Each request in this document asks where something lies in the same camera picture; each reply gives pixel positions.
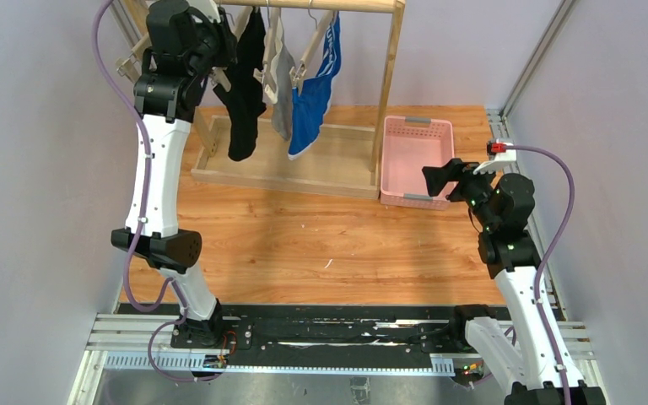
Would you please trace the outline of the black underwear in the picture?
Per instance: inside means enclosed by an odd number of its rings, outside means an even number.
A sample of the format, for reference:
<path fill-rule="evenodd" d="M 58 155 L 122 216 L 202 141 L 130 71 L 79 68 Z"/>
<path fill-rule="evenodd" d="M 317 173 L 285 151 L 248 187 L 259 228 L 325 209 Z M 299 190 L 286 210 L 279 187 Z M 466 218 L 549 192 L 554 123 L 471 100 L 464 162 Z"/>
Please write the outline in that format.
<path fill-rule="evenodd" d="M 226 91 L 219 84 L 213 88 L 229 114 L 228 157 L 235 162 L 248 159 L 253 154 L 257 145 L 258 118 L 266 110 L 262 84 L 254 77 L 254 71 L 262 69 L 264 40 L 262 13 L 259 8 L 253 8 L 237 41 L 236 63 L 225 71 L 231 88 Z"/>

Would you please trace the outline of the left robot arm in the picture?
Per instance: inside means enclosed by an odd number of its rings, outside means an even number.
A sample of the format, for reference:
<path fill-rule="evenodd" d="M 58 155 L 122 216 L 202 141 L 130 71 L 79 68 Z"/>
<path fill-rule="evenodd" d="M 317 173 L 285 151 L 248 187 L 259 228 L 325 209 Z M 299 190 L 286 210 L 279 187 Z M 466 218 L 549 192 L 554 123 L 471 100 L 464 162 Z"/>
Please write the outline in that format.
<path fill-rule="evenodd" d="M 201 235 L 178 224 L 181 161 L 211 73 L 235 60 L 236 38 L 214 1 L 156 1 L 150 44 L 133 85 L 138 163 L 126 222 L 111 244 L 142 258 L 167 281 L 180 306 L 174 344 L 213 348 L 225 336 L 222 306 L 199 266 Z"/>

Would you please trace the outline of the grey white underwear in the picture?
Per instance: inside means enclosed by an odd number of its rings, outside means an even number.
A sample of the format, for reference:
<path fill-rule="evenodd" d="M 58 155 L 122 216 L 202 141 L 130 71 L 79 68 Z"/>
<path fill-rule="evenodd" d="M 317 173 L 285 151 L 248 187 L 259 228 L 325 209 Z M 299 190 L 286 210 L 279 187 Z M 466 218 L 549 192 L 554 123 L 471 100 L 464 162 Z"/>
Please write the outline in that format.
<path fill-rule="evenodd" d="M 284 43 L 284 25 L 282 18 L 278 21 L 275 39 L 276 54 L 272 61 L 273 75 L 275 76 L 275 89 L 262 86 L 263 92 L 272 108 L 273 129 L 284 141 L 289 141 L 293 136 L 293 95 L 290 69 L 294 66 L 294 59 Z"/>

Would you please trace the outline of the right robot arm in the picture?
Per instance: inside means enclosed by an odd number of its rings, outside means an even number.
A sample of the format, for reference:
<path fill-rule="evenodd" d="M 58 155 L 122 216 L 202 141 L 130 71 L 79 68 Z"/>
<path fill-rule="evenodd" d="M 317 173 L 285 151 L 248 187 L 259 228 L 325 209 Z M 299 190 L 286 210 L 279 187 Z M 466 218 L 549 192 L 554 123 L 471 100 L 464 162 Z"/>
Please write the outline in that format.
<path fill-rule="evenodd" d="M 516 333 L 511 342 L 486 305 L 459 305 L 452 336 L 473 348 L 505 393 L 506 404 L 604 404 L 599 386 L 588 384 L 564 344 L 541 274 L 541 257 L 527 231 L 535 207 L 533 182 L 520 174 L 478 172 L 475 162 L 451 159 L 425 166 L 427 193 L 465 203 L 481 225 L 478 253 L 505 298 Z"/>

